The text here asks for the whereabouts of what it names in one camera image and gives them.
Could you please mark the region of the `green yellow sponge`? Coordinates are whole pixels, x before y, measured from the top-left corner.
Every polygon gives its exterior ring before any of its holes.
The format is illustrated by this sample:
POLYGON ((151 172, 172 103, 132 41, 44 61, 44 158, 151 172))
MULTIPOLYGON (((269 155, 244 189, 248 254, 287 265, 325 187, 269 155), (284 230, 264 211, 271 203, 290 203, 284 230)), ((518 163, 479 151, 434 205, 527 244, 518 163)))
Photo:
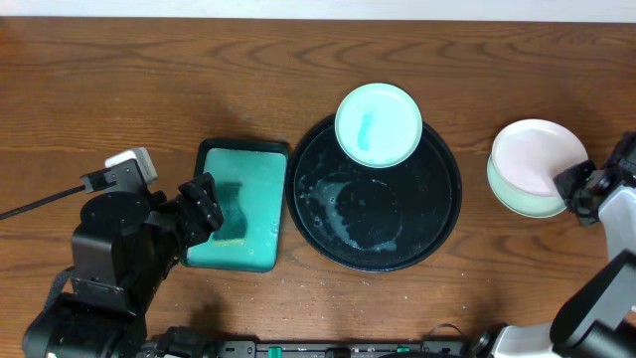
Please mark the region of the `green yellow sponge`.
POLYGON ((224 182, 217 187, 218 202, 224 222, 213 234, 215 242, 230 244, 245 239, 246 216, 239 201, 240 190, 241 184, 233 182, 224 182))

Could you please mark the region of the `pale pink plate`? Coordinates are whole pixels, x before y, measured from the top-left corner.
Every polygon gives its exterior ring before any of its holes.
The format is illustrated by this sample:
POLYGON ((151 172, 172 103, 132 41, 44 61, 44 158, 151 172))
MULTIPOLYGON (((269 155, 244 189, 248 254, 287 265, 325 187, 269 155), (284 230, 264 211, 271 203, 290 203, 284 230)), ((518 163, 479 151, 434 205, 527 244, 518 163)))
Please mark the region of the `pale pink plate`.
POLYGON ((588 159, 582 142, 564 126, 544 119, 523 119, 502 129, 493 142, 497 172, 532 195, 558 197, 554 177, 588 159))

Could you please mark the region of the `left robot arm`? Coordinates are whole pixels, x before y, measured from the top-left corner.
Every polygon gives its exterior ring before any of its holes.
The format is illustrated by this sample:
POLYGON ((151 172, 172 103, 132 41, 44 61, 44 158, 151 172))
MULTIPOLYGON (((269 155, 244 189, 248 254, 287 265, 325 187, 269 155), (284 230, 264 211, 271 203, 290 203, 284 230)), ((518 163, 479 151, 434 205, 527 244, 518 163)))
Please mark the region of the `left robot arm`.
POLYGON ((80 211, 74 264, 55 278, 26 330, 27 357, 214 357, 218 345, 188 327, 147 338, 146 313, 161 282, 191 247, 224 222, 213 177, 204 173, 169 200, 140 183, 107 192, 80 211))

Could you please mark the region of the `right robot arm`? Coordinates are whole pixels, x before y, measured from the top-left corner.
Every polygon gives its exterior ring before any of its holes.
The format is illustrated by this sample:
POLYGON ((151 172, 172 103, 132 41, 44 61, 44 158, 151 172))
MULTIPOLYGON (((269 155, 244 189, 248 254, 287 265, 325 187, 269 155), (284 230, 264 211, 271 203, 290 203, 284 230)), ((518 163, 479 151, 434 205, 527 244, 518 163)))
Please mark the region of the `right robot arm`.
POLYGON ((573 295, 551 323, 486 331, 472 357, 633 357, 635 326, 635 161, 587 160, 554 178, 584 225, 605 231, 608 264, 573 295))

